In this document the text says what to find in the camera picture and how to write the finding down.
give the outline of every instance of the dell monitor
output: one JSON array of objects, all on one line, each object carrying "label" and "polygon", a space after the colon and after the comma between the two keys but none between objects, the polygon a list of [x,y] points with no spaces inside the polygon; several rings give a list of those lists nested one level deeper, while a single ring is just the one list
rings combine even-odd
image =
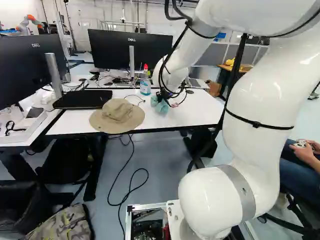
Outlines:
[{"label": "dell monitor", "polygon": [[45,53],[54,53],[60,78],[67,73],[58,34],[0,37],[0,110],[51,82]]},{"label": "dell monitor", "polygon": [[128,69],[129,46],[134,46],[134,68],[144,64],[154,69],[172,49],[173,36],[88,29],[94,66],[99,69]]}]

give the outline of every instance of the water bottle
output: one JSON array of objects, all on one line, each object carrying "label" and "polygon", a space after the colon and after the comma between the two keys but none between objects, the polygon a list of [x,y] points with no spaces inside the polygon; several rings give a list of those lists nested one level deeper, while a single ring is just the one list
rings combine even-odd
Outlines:
[{"label": "water bottle", "polygon": [[140,93],[142,95],[150,95],[151,94],[151,82],[148,79],[148,65],[145,64],[143,66],[145,79],[140,79]]}]

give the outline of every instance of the black laptop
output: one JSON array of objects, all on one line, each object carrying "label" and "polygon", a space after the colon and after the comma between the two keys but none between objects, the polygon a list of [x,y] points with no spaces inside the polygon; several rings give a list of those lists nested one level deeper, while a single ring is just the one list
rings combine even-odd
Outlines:
[{"label": "black laptop", "polygon": [[111,90],[69,91],[53,103],[55,109],[101,109],[112,98]]}]

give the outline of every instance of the camouflage bag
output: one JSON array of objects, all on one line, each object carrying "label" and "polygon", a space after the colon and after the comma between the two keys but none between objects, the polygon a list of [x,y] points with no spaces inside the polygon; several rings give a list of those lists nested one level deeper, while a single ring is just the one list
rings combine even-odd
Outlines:
[{"label": "camouflage bag", "polygon": [[23,240],[91,240],[93,232],[86,210],[82,204],[67,207],[29,232]]}]

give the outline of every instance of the person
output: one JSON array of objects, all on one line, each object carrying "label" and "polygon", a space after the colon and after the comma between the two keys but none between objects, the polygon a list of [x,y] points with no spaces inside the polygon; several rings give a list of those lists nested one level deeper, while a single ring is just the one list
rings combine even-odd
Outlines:
[{"label": "person", "polygon": [[280,159],[280,191],[284,187],[320,208],[320,144],[306,142],[300,148],[294,146],[296,141],[286,141]]}]

